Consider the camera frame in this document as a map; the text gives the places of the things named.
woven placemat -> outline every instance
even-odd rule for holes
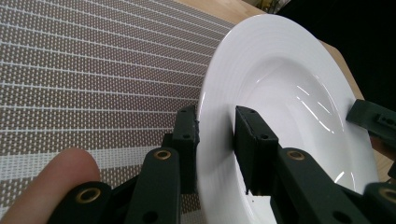
[[[196,105],[232,24],[166,1],[0,2],[0,217],[61,150],[116,187]],[[182,223],[203,223],[197,195]]]

screw hole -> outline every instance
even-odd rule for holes
[[[393,119],[387,119],[387,124],[388,125],[393,125],[395,122],[393,121]]]
[[[145,223],[154,223],[158,219],[158,214],[156,212],[150,211],[143,215],[143,221]]]
[[[337,219],[337,221],[341,223],[352,223],[352,220],[350,219],[349,216],[347,216],[345,213],[335,211],[332,213],[332,216]]]
[[[388,191],[385,193],[388,197],[390,197],[393,200],[396,200],[396,192],[395,191]]]
[[[101,191],[98,188],[84,189],[76,196],[76,201],[78,203],[91,203],[95,201],[100,194]]]
[[[161,158],[164,158],[164,157],[166,157],[167,155],[168,155],[168,154],[167,154],[166,152],[164,152],[164,151],[158,153],[158,157],[161,157]]]

